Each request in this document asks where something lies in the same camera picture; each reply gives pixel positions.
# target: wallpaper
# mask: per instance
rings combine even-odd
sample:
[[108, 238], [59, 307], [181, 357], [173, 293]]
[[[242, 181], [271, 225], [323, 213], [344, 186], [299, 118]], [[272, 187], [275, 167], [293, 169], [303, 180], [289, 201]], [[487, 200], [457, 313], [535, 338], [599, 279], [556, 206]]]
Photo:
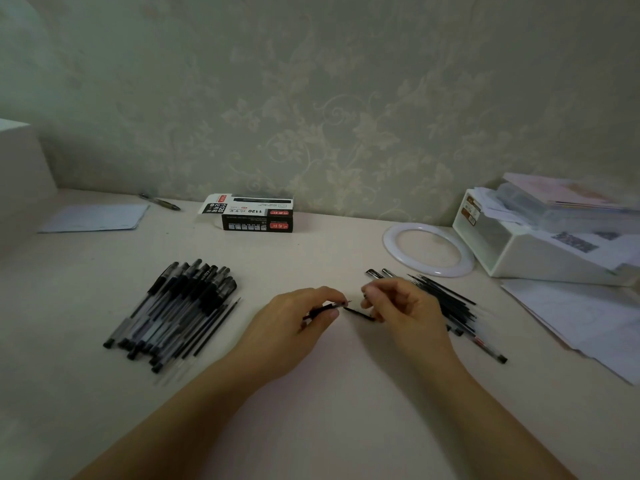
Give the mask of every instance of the wallpaper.
[[640, 185], [640, 0], [0, 0], [62, 187], [450, 223], [505, 171]]

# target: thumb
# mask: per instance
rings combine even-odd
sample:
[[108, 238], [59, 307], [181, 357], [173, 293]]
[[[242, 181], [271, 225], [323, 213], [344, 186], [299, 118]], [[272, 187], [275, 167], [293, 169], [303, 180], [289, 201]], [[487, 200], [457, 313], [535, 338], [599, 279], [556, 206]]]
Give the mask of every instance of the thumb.
[[402, 319], [403, 313], [391, 303], [391, 300], [384, 291], [375, 286], [367, 286], [364, 288], [365, 297], [373, 305], [373, 308], [382, 315], [385, 321], [395, 325]]
[[309, 325], [300, 332], [299, 338], [308, 342], [310, 348], [313, 348], [324, 331], [329, 328], [329, 325], [331, 325], [336, 318], [338, 318], [338, 315], [340, 315], [340, 312], [335, 308], [332, 310], [325, 310], [316, 316], [316, 318], [311, 320], [311, 323], [309, 323]]

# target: pile of pens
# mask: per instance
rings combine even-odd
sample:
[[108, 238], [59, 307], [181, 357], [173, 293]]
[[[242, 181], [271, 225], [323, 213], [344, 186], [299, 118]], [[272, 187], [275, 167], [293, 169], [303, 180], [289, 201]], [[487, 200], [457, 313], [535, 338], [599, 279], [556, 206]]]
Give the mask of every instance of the pile of pens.
[[228, 299], [237, 288], [228, 267], [201, 263], [167, 267], [103, 346], [117, 344], [130, 360], [151, 356], [156, 374], [175, 361], [195, 360], [240, 301]]
[[[369, 269], [366, 271], [366, 274], [373, 279], [396, 277], [396, 275], [391, 273], [388, 269], [382, 269], [382, 274], [374, 269]], [[480, 339], [476, 333], [476, 329], [474, 328], [477, 315], [487, 314], [489, 313], [488, 310], [484, 310], [475, 301], [471, 301], [469, 298], [446, 288], [446, 286], [427, 278], [423, 274], [419, 274], [418, 276], [409, 274], [409, 276], [412, 278], [412, 283], [414, 285], [438, 299], [438, 302], [440, 303], [440, 310], [442, 311], [444, 318], [449, 320], [451, 323], [451, 325], [447, 325], [447, 330], [453, 329], [454, 333], [459, 337], [466, 334], [473, 343], [484, 350], [484, 352], [491, 355], [491, 357], [496, 359], [498, 362], [507, 362], [507, 357], [500, 354], [500, 352], [496, 351], [494, 348], [487, 345], [484, 340]]]

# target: white desk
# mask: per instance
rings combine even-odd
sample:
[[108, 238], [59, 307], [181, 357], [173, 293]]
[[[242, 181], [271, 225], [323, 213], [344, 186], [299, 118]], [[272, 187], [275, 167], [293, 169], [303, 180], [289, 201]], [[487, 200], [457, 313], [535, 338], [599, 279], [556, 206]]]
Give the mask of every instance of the white desk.
[[[408, 270], [383, 249], [390, 223], [297, 214], [293, 234], [225, 232], [210, 216], [152, 205], [137, 230], [36, 234], [69, 203], [133, 196], [62, 191], [0, 225], [0, 471], [4, 479], [66, 479], [175, 393], [146, 361], [101, 344], [170, 262], [226, 265], [244, 298], [193, 377], [235, 343], [273, 295], [329, 285], [360, 299], [364, 270]], [[454, 261], [423, 234], [405, 245], [433, 264]], [[479, 267], [443, 281], [498, 312], [484, 320], [501, 365], [464, 338], [471, 373], [581, 479], [637, 478], [640, 389], [565, 350]], [[379, 324], [342, 312], [297, 370], [232, 419], [204, 477], [438, 480], [467, 477], [447, 422]]]

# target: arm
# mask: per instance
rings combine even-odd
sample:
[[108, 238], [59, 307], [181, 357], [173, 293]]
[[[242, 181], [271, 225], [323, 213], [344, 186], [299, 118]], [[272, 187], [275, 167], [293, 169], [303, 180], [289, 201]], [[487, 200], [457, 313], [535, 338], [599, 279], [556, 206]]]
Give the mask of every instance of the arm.
[[346, 301], [331, 288], [278, 295], [253, 318], [235, 348], [117, 441], [74, 480], [196, 478], [229, 419], [263, 385], [297, 366], [338, 310], [301, 326], [312, 308]]
[[362, 288], [363, 308], [387, 323], [430, 394], [460, 432], [471, 465], [487, 480], [575, 478], [468, 373], [453, 350], [438, 300], [400, 278]]

